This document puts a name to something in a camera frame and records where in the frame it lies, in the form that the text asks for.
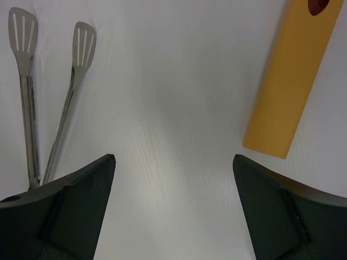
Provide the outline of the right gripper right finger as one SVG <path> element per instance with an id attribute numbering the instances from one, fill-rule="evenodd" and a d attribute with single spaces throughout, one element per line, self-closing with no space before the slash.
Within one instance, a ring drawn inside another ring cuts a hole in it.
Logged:
<path id="1" fill-rule="evenodd" d="M 241 154 L 233 172 L 256 259 L 346 259 L 346 198 Z"/>

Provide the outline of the metal tongs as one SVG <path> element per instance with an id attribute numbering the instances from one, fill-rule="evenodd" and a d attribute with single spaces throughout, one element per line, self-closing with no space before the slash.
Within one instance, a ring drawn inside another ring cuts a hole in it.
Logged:
<path id="1" fill-rule="evenodd" d="M 9 11 L 8 32 L 11 50 L 14 53 L 19 73 L 28 182 L 29 189 L 33 190 L 50 182 L 56 172 L 72 122 L 78 92 L 93 61 L 97 32 L 90 24 L 82 21 L 77 22 L 74 27 L 69 88 L 44 175 L 40 172 L 33 83 L 33 60 L 38 40 L 36 16 L 24 9 L 12 7 Z"/>

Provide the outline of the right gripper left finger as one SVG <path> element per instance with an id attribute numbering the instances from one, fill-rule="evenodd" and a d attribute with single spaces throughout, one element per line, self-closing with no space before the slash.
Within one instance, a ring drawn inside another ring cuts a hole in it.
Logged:
<path id="1" fill-rule="evenodd" d="M 115 167 L 115 156 L 106 154 L 1 200 L 1 259 L 93 259 Z"/>

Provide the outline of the orange rectangular box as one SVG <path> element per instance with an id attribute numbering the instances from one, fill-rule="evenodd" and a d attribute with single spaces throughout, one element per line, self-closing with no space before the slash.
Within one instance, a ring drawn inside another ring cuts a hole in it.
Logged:
<path id="1" fill-rule="evenodd" d="M 343 1 L 287 1 L 243 146 L 285 159 Z"/>

